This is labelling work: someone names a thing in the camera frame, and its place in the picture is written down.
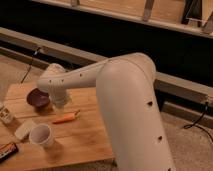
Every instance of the black panel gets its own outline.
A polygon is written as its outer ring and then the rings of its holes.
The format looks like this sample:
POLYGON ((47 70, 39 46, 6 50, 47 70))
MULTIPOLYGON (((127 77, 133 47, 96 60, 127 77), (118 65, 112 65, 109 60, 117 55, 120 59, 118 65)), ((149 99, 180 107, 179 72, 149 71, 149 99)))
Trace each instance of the black panel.
POLYGON ((0 1, 0 26, 113 57, 148 54, 157 70, 213 86, 213 40, 32 1, 0 1))

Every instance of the chocolate bar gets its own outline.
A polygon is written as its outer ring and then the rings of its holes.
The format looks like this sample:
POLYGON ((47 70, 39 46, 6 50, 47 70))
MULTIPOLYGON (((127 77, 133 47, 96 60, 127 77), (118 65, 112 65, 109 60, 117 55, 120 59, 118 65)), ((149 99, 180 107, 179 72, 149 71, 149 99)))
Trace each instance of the chocolate bar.
POLYGON ((0 163, 18 152, 18 147, 14 142, 0 147, 0 163))

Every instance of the small box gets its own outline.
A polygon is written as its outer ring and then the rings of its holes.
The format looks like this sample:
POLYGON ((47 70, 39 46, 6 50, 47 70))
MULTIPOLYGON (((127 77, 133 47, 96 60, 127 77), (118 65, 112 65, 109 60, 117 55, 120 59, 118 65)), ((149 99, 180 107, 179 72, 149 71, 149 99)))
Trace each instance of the small box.
POLYGON ((26 138, 30 131, 36 126, 36 123, 32 119, 26 120, 21 126, 17 128, 15 131, 15 136, 19 140, 23 140, 26 138))

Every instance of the wooden table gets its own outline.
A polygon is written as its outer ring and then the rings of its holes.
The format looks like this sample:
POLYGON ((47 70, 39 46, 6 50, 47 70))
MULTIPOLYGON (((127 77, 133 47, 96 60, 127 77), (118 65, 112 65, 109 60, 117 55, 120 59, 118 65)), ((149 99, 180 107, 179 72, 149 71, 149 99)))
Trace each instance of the wooden table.
POLYGON ((17 143, 19 152, 0 164, 0 170, 33 170, 70 164, 111 159, 113 153, 97 106, 95 88, 72 89, 68 92, 72 102, 61 110, 48 106, 36 111, 26 102, 27 94, 35 83, 11 85, 5 106, 16 117, 10 125, 0 123, 0 145, 17 143), (69 123, 51 124, 62 113, 80 109, 80 117, 69 123), (47 123, 53 129, 55 143, 50 149, 20 142, 14 135, 16 128, 26 119, 47 123))

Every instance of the carrot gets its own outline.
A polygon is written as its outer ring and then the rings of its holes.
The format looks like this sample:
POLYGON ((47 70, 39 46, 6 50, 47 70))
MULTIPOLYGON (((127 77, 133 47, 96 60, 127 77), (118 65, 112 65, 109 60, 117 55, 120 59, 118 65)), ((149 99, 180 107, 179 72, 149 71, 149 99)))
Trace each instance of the carrot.
POLYGON ((68 114, 64 115, 63 117, 53 120, 52 123, 59 124, 59 123, 63 123, 63 122, 73 121, 78 117, 79 112, 80 112, 80 110, 77 110, 76 112, 68 113, 68 114))

